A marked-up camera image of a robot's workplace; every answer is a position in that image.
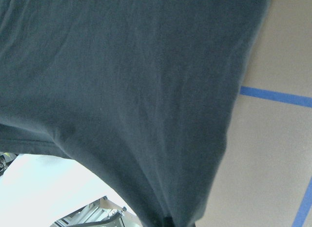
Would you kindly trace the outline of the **black graphic t-shirt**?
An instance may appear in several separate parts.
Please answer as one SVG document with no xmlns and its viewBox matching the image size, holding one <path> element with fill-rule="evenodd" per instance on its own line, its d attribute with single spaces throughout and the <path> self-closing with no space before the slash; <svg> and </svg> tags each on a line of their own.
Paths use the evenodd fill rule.
<svg viewBox="0 0 312 227">
<path fill-rule="evenodd" d="M 271 0 L 0 0 L 0 148 L 74 159 L 193 227 Z"/>
</svg>

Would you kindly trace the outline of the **aluminium cage frame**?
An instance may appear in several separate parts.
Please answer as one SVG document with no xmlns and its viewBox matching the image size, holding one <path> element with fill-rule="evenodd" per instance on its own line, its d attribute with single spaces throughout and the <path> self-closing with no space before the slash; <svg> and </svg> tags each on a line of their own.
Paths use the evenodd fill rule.
<svg viewBox="0 0 312 227">
<path fill-rule="evenodd" d="M 53 227 L 123 227 L 122 217 L 127 211 L 106 196 L 62 217 L 51 224 Z"/>
</svg>

